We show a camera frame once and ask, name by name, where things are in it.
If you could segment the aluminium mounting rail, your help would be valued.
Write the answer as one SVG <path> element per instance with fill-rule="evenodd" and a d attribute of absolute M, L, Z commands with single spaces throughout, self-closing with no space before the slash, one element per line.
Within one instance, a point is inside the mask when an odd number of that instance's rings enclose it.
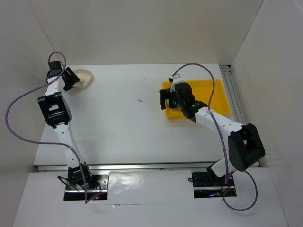
<path fill-rule="evenodd" d="M 177 163 L 132 163 L 88 165 L 92 172 L 127 172 L 153 170 L 196 170 L 207 169 L 214 162 L 177 162 Z"/>

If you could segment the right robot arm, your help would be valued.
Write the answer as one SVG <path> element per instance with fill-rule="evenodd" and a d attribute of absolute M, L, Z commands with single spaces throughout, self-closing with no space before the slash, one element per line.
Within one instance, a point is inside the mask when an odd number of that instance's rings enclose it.
<path fill-rule="evenodd" d="M 255 125 L 234 122 L 211 109 L 208 104 L 196 100 L 188 83 L 177 83 L 159 93 L 162 109 L 180 109 L 187 119 L 219 134 L 223 158 L 207 168 L 209 184 L 218 185 L 223 177 L 235 171 L 243 172 L 265 156 Z"/>

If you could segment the cream panda plate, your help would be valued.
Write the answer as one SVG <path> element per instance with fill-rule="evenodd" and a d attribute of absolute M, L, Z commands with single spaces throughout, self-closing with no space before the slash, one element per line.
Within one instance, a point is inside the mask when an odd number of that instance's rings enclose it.
<path fill-rule="evenodd" d="M 85 69 L 76 69 L 73 71 L 78 77 L 79 81 L 72 87 L 77 89 L 85 89 L 93 80 L 93 74 Z"/>

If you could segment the aluminium side rail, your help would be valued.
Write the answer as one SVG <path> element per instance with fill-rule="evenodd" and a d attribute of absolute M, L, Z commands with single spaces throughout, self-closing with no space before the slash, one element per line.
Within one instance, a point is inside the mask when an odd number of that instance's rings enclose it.
<path fill-rule="evenodd" d="M 230 65 L 219 65 L 219 69 L 222 75 L 224 88 L 231 107 L 231 115 L 235 121 L 246 125 L 247 122 L 244 117 L 244 113 L 240 104 L 240 99 L 236 90 L 234 80 L 232 78 Z"/>

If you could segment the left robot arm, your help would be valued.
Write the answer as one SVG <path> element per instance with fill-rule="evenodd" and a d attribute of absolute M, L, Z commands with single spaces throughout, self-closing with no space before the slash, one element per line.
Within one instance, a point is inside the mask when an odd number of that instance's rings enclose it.
<path fill-rule="evenodd" d="M 63 91 L 72 88 L 84 88 L 92 79 L 88 72 L 81 75 L 73 72 L 69 67 L 62 68 L 62 63 L 52 61 L 46 76 L 49 84 L 45 94 L 37 99 L 39 107 L 47 125 L 56 132 L 60 143 L 68 145 L 64 148 L 68 176 L 65 179 L 72 187 L 79 186 L 87 189 L 93 184 L 93 176 L 79 151 L 71 129 L 72 113 L 63 97 Z"/>

